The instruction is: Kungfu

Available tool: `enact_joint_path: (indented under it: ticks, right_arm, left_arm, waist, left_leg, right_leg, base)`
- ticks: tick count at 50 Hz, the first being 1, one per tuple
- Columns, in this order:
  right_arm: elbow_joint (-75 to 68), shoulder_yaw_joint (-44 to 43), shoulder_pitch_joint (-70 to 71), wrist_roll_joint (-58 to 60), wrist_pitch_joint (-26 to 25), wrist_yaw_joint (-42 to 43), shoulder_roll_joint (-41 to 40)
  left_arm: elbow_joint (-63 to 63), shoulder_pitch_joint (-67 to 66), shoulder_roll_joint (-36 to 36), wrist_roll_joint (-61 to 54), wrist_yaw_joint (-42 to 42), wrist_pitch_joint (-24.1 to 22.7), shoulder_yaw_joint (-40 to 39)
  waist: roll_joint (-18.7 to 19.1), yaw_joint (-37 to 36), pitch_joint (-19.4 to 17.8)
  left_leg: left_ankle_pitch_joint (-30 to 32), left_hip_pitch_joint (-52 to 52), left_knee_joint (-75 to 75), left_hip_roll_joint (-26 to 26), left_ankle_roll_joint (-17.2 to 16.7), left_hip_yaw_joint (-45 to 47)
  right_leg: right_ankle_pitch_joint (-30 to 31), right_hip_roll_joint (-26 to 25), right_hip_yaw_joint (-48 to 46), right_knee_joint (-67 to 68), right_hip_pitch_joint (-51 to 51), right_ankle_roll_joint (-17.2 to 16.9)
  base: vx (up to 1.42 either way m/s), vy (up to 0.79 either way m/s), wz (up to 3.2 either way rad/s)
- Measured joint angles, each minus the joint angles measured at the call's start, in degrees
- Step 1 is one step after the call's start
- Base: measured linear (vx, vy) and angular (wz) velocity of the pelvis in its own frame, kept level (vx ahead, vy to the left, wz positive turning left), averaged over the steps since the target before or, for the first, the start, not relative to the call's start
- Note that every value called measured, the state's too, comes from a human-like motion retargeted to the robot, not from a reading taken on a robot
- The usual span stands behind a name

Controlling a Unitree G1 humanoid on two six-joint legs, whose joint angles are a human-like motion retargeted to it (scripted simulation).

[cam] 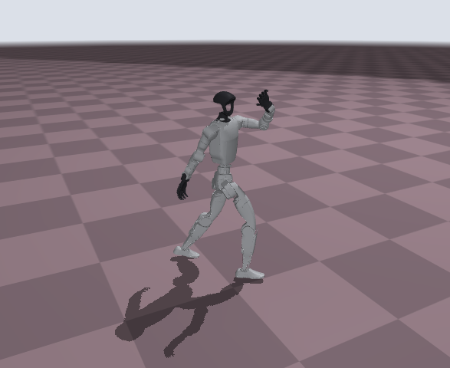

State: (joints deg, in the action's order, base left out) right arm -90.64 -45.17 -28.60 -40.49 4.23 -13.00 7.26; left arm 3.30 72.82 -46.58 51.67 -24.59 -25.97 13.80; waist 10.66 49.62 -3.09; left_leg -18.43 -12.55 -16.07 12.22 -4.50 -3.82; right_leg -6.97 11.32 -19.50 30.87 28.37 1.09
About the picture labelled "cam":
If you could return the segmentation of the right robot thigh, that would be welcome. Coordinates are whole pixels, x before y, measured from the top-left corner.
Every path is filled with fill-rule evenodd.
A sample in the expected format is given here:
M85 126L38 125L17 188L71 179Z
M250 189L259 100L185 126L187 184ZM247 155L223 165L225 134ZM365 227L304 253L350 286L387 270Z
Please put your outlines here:
M225 180L221 183L221 188L221 191L227 199L234 197L233 202L235 203L235 207L241 217L246 221L246 223L241 227L241 233L245 226L250 226L253 228L255 234L255 213L249 198L235 182L227 182Z

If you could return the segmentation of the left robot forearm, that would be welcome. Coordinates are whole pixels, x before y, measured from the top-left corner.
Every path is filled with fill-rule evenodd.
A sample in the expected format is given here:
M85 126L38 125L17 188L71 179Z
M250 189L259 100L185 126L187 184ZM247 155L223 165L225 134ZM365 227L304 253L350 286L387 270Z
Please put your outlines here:
M274 116L274 112L275 112L275 108L274 108L274 106L273 105L271 105L271 107L268 109L268 111L270 112L270 113L268 113L268 112L264 112L264 115L263 115L263 117L262 117L262 120L265 122L265 123L270 123L272 120L273 120L273 116Z

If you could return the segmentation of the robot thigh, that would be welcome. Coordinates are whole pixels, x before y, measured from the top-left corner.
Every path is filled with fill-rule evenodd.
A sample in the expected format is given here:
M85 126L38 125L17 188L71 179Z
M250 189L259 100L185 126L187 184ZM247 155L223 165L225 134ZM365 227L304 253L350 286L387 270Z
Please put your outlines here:
M235 182L227 182L225 180L221 183L221 188L221 191L227 199L234 197L233 202L235 203L235 207L241 217L246 221L246 223L241 227L241 233L245 226L250 226L253 228L255 234L255 213L249 198Z
M212 193L210 212L203 212L199 215L199 224L202 226L208 226L214 221L222 210L227 199L223 192L215 187L214 177L212 178L212 189L215 189L215 191Z

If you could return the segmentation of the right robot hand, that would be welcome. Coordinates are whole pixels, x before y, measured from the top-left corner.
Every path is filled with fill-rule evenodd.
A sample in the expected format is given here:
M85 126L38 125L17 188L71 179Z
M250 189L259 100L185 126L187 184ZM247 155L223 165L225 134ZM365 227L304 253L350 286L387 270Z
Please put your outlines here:
M179 184L178 189L177 189L177 195L178 195L180 200L184 200L186 197L188 197L186 195L186 187L187 187L187 182L189 181L189 179L186 180L186 174L185 173L182 174L181 180L182 181ZM183 193L185 194L186 197L184 196Z

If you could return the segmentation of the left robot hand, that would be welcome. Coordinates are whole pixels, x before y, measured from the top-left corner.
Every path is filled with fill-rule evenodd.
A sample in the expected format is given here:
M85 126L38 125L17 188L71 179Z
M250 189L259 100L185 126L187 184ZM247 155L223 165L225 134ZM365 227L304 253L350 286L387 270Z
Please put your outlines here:
M257 97L257 100L259 103L257 103L257 106L262 106L266 112L270 113L268 109L273 105L271 101L269 101L269 96L267 94L268 90L264 90L259 94L259 97ZM274 106L274 105L273 105Z

